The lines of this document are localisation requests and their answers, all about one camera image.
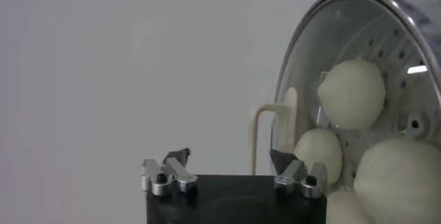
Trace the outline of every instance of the stainless steel drum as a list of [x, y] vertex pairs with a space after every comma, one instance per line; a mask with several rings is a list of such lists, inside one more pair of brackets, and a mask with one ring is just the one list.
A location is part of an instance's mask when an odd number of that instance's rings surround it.
[[[333, 189], [353, 186], [358, 163], [379, 141], [407, 137], [441, 147], [441, 0], [318, 0], [300, 22], [283, 61], [276, 102], [298, 91], [296, 138], [332, 128], [343, 167]], [[317, 88], [335, 64], [363, 58], [384, 77], [382, 114], [367, 130], [342, 130], [320, 108]], [[279, 150], [277, 121], [271, 147]]]

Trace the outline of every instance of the metal clamp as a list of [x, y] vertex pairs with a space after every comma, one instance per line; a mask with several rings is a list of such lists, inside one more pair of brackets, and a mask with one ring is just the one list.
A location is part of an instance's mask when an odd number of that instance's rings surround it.
[[190, 174], [176, 158], [167, 158], [164, 169], [176, 179], [181, 192], [189, 193], [196, 190], [198, 177]]
[[291, 194], [296, 189], [297, 181], [305, 173], [304, 163], [299, 160], [293, 160], [281, 175], [274, 177], [274, 189], [277, 192], [283, 192], [283, 194]]
[[320, 198], [327, 192], [327, 171], [323, 163], [314, 163], [309, 175], [301, 182], [302, 195], [307, 198]]
[[142, 190], [156, 196], [165, 196], [170, 193], [172, 179], [154, 159], [145, 159], [141, 167]]

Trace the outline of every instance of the white plastic handle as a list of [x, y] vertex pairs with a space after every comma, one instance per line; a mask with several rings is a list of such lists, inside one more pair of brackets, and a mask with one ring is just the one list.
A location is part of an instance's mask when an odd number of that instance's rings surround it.
[[289, 88], [284, 103], [267, 103], [260, 106], [254, 113], [252, 123], [252, 147], [250, 173], [256, 174], [256, 153], [257, 153], [257, 132], [260, 114], [264, 111], [276, 113], [279, 120], [278, 138], [281, 142], [280, 151], [292, 153], [296, 145], [296, 124], [297, 124], [297, 90]]

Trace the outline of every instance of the dough ball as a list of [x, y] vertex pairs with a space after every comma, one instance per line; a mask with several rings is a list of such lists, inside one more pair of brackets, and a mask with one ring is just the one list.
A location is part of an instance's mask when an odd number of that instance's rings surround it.
[[334, 192], [328, 196], [326, 224], [373, 224], [353, 192]]
[[336, 134], [331, 130], [313, 129], [305, 132], [294, 148], [294, 154], [310, 170], [314, 163], [327, 169], [328, 184], [335, 183], [342, 171], [342, 150]]
[[329, 120], [348, 130], [373, 125], [381, 113], [385, 95], [379, 69], [362, 59], [339, 63], [318, 86], [318, 98]]
[[441, 154], [426, 143], [383, 141], [362, 157], [354, 190], [376, 224], [441, 223]]

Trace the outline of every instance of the white dough ball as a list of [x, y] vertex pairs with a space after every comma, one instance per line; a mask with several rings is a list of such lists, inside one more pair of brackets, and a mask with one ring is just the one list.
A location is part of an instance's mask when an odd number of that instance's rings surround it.
[[318, 86], [318, 98], [329, 120], [348, 130], [373, 125], [381, 113], [385, 95], [379, 69], [362, 59], [339, 63]]
[[310, 170], [314, 163], [326, 166], [328, 184], [335, 183], [342, 171], [342, 150], [331, 130], [313, 129], [305, 132], [294, 148], [294, 155]]
[[373, 224], [353, 192], [334, 192], [327, 198], [326, 224]]
[[441, 223], [441, 154], [426, 143], [383, 141], [363, 155], [354, 190], [376, 224]]

